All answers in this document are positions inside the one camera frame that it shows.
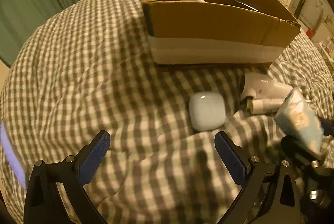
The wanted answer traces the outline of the blue tissue packet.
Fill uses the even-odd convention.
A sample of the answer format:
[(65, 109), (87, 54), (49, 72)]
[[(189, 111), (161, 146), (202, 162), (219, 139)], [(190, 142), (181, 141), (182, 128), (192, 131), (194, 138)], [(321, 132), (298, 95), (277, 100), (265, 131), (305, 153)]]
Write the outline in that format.
[(320, 120), (299, 90), (292, 89), (278, 109), (274, 120), (281, 130), (319, 155), (324, 130)]

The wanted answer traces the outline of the white hair dryer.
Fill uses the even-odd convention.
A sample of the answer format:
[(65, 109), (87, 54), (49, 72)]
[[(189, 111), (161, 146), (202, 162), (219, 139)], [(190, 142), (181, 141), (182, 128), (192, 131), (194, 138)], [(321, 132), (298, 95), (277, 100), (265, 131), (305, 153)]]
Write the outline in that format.
[(257, 72), (244, 73), (239, 82), (240, 101), (253, 115), (275, 113), (292, 89), (291, 85)]

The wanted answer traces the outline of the light blue earbuds case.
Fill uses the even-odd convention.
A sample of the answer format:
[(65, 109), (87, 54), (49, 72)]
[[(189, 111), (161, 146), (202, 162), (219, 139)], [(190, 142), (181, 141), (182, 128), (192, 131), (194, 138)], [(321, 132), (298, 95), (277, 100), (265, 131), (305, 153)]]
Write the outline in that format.
[(213, 91), (195, 93), (189, 99), (189, 116), (191, 126), (197, 132), (221, 127), (226, 121), (223, 96)]

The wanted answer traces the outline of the brown cardboard box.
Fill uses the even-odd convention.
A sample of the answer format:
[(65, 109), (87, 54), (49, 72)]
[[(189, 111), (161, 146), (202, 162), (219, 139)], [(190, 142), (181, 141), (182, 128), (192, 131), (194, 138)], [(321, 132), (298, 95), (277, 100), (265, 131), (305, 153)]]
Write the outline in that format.
[(160, 65), (270, 63), (300, 33), (278, 0), (143, 0), (148, 42)]

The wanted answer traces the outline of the smartphone with lit screen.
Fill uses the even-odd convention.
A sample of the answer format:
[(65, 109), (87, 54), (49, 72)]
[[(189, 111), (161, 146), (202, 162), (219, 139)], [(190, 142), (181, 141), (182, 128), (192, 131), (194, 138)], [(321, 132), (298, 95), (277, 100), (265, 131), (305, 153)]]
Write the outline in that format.
[(12, 171), (14, 172), (22, 188), (26, 190), (27, 188), (26, 177), (25, 177), (26, 173), (22, 166), (21, 161), (19, 160), (15, 150), (13, 149), (11, 142), (9, 141), (5, 123), (3, 122), (3, 120), (1, 121), (1, 145), (3, 147), (4, 154), (11, 166)]

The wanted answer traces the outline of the red bottle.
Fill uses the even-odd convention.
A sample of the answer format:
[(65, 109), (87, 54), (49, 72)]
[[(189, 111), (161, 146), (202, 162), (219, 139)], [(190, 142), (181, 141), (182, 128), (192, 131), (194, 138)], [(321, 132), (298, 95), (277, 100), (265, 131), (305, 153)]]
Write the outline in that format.
[(306, 31), (306, 35), (308, 36), (309, 39), (312, 39), (313, 36), (314, 36), (314, 32), (311, 28), (309, 28), (307, 31)]

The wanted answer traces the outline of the grey white checkered duvet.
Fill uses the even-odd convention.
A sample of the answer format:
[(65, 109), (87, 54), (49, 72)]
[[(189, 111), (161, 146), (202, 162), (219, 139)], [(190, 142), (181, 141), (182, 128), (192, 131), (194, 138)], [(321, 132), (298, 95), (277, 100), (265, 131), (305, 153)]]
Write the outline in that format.
[(244, 68), (157, 66), (142, 0), (81, 0), (23, 45), (1, 92), (1, 120), (27, 174), (62, 161), (100, 130), (110, 148), (86, 185), (109, 223), (216, 223), (238, 194), (214, 147), (192, 130), (188, 101), (201, 91), (225, 100), (230, 138), (277, 162), (283, 132), (272, 116), (240, 108)]

